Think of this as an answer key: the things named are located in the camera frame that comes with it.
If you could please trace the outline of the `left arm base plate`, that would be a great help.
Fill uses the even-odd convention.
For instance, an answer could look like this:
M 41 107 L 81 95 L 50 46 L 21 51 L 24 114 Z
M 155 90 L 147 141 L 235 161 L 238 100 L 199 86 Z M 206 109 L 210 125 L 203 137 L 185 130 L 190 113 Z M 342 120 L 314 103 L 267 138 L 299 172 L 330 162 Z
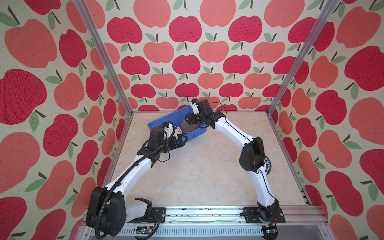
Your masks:
M 158 220 L 160 224 L 164 224 L 166 218 L 166 210 L 166 208 L 153 207 L 150 214 L 146 214 L 144 217 L 141 218 L 136 218 L 130 221 L 130 223 L 154 224 L 156 220 Z

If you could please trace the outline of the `green rim plate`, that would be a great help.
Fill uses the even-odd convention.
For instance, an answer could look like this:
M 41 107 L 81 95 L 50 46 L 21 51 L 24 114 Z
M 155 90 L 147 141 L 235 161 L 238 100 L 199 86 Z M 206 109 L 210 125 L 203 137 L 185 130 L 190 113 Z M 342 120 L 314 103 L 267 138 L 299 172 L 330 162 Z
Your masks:
M 264 161 L 265 161 L 265 172 L 266 172 L 266 175 L 268 175 L 272 171 L 272 163 L 267 155 L 265 155 Z

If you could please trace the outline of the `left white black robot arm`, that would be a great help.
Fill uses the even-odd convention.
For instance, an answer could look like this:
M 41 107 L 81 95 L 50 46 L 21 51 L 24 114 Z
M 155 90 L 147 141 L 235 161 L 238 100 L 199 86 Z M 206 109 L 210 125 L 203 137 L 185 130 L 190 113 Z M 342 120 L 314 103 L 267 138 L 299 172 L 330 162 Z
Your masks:
M 134 161 L 119 177 L 105 187 L 97 187 L 92 191 L 86 225 L 95 230 L 96 239 L 115 237 L 124 224 L 131 221 L 154 224 L 153 230 L 147 233 L 145 239 L 156 232 L 160 221 L 153 215 L 152 202 L 136 198 L 127 206 L 126 199 L 139 179 L 160 160 L 161 154 L 181 148 L 187 141 L 188 137 L 180 134 L 163 140 L 145 141 Z

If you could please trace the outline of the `blue plastic bin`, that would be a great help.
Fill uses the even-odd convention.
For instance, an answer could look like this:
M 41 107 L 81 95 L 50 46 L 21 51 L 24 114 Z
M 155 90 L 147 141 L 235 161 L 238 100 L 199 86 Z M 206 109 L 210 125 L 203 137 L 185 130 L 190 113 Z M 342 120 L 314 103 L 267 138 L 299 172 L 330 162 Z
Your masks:
M 177 128 L 175 134 L 182 134 L 188 137 L 188 141 L 197 138 L 198 136 L 204 134 L 207 129 L 199 127 L 199 124 L 189 125 L 185 121 L 187 114 L 193 113 L 193 108 L 191 106 L 184 107 L 180 110 L 177 110 L 173 113 L 170 113 L 164 117 L 161 117 L 157 120 L 154 120 L 148 123 L 148 128 L 152 130 L 153 128 L 160 127 L 161 124 L 166 122 L 173 122 Z

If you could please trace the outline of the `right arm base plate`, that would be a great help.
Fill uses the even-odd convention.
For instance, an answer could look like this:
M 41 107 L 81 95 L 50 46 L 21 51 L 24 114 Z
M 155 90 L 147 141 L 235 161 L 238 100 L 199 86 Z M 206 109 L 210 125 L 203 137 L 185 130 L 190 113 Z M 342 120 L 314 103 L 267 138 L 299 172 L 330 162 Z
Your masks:
M 273 224 L 274 222 L 279 224 L 285 224 L 285 215 L 281 208 L 277 211 L 277 216 L 274 220 L 264 221 L 259 213 L 259 208 L 244 207 L 240 216 L 244 217 L 247 224 Z

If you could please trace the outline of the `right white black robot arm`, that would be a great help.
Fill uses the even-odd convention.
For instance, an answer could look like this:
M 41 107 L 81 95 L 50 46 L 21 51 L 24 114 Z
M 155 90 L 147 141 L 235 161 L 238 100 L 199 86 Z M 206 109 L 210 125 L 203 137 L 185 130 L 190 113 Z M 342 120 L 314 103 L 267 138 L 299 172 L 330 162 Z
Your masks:
M 253 138 L 233 125 L 222 112 L 211 115 L 187 114 L 185 121 L 189 125 L 202 124 L 221 132 L 235 143 L 242 151 L 239 158 L 241 167 L 249 173 L 258 197 L 259 219 L 263 223 L 273 222 L 280 209 L 280 203 L 273 195 L 265 163 L 264 143 L 260 137 Z

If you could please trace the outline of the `clear glass plate top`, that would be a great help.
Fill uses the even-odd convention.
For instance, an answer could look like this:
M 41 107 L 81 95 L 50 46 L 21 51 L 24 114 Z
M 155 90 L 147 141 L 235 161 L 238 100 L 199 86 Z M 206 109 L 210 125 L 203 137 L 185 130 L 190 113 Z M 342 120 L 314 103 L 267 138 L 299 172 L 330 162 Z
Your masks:
M 179 127 L 184 134 L 189 134 L 197 130 L 199 128 L 199 125 L 200 124 L 188 125 L 185 119 L 181 120 L 179 123 Z

